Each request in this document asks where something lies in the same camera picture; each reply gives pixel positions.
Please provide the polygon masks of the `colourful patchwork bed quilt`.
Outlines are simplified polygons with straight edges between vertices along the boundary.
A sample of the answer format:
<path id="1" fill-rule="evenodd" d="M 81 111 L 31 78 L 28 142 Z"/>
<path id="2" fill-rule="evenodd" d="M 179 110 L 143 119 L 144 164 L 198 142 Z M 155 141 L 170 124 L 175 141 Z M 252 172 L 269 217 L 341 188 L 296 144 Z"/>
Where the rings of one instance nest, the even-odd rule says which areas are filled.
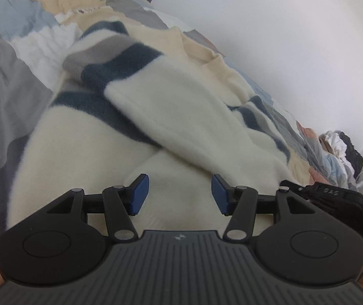
<path id="1" fill-rule="evenodd" d="M 155 30 L 176 28 L 223 58 L 198 32 L 169 26 L 132 0 L 0 0 L 0 235 L 12 228 L 6 225 L 12 184 L 25 146 L 60 88 L 67 51 L 90 26 L 115 20 Z M 270 95 L 223 61 L 262 99 L 289 147 L 309 164 L 307 185 L 339 187 L 339 170 L 331 171 L 334 164 L 314 131 L 303 129 L 293 116 L 276 108 Z"/>

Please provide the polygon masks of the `pile of clothes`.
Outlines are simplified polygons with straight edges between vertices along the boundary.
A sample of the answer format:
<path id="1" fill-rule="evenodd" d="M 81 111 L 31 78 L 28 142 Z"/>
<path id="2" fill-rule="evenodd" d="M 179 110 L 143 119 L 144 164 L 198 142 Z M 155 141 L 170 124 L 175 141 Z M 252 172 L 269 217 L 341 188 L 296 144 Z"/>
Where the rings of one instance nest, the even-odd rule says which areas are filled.
<path id="1" fill-rule="evenodd" d="M 351 139 L 343 131 L 327 131 L 319 136 L 327 159 L 339 170 L 336 183 L 343 188 L 363 194 L 363 156 L 355 149 Z"/>

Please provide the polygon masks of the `cream striped fleece sweater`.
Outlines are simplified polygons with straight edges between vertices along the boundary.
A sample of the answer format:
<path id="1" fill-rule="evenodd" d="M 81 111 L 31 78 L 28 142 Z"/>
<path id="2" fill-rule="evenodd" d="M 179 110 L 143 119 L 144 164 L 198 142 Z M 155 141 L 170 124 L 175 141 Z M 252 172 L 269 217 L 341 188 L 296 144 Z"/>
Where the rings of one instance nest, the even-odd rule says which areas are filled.
<path id="1" fill-rule="evenodd" d="M 214 174 L 272 195 L 283 180 L 307 185 L 309 169 L 220 55 L 176 28 L 100 21 L 65 55 L 60 88 L 25 146 L 6 225 L 72 188 L 99 193 L 147 174 L 138 232 L 223 231 Z"/>

